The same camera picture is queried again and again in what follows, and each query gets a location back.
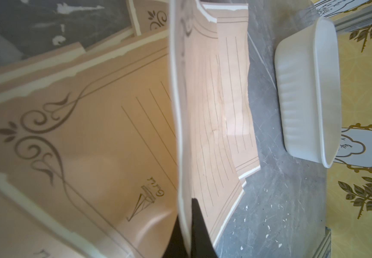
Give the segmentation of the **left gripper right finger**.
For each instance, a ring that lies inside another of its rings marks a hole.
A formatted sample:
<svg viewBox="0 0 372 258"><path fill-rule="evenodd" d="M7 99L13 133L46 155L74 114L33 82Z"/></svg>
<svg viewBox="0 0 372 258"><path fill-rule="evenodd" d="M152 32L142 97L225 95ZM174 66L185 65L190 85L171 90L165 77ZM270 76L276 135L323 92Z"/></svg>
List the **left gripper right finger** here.
<svg viewBox="0 0 372 258"><path fill-rule="evenodd" d="M218 258L212 245L206 224L201 212L199 202L192 199L192 237L191 257L192 258Z"/></svg>

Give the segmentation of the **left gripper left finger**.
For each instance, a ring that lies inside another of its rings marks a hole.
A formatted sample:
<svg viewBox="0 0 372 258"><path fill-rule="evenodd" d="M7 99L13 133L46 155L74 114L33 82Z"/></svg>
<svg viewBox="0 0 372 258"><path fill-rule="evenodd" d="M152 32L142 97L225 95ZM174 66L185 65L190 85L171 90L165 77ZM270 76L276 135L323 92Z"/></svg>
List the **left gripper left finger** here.
<svg viewBox="0 0 372 258"><path fill-rule="evenodd" d="M173 232L162 258L188 258L183 242L183 236L178 219L175 222Z"/></svg>

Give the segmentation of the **pink lined stationery paper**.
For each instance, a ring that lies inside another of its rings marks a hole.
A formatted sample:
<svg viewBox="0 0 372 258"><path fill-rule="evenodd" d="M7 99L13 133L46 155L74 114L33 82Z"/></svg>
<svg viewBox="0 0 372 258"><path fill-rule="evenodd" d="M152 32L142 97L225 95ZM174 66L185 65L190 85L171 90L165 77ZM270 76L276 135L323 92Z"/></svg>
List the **pink lined stationery paper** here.
<svg viewBox="0 0 372 258"><path fill-rule="evenodd" d="M91 257L160 258L176 220L168 32L0 92L0 189Z"/></svg>
<svg viewBox="0 0 372 258"><path fill-rule="evenodd" d="M169 64L172 92L173 118L176 130L177 152L177 218L184 246L191 258L192 237L192 141L191 107L187 84L190 76L188 65L193 57L190 37L193 28L193 1L170 1L169 3Z"/></svg>
<svg viewBox="0 0 372 258"><path fill-rule="evenodd" d="M111 258L95 243L44 210L0 173L0 258Z"/></svg>

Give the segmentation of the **white oval storage box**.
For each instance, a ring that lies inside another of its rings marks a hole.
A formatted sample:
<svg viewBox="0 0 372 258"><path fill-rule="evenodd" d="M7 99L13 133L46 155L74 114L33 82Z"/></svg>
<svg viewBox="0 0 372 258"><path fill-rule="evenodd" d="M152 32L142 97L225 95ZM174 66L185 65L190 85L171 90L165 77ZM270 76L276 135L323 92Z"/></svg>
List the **white oval storage box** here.
<svg viewBox="0 0 372 258"><path fill-rule="evenodd" d="M324 17L282 40L274 57L284 146L295 158L330 168L341 138L337 35Z"/></svg>

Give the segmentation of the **brown lined stationery paper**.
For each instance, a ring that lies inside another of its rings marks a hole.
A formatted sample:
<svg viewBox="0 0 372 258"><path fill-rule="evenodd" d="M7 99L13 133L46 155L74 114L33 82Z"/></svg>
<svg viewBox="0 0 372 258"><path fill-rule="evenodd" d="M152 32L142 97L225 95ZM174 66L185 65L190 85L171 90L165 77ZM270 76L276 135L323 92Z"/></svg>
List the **brown lined stationery paper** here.
<svg viewBox="0 0 372 258"><path fill-rule="evenodd" d="M128 12L134 34L140 36L146 32L166 27L169 1L127 0Z"/></svg>

